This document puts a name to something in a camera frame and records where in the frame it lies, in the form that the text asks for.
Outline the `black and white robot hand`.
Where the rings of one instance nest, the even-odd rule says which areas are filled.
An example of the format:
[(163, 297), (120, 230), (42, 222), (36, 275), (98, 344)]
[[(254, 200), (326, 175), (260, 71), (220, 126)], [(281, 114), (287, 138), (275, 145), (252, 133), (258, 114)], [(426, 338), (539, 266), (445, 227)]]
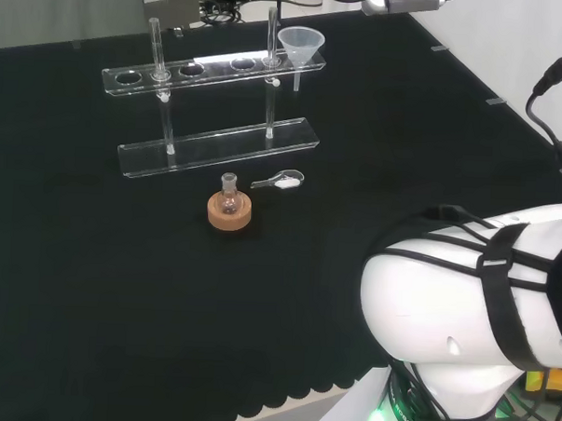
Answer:
[(410, 14), (438, 10), (444, 4), (454, 0), (335, 0), (342, 4), (360, 3), (362, 12), (374, 14)]

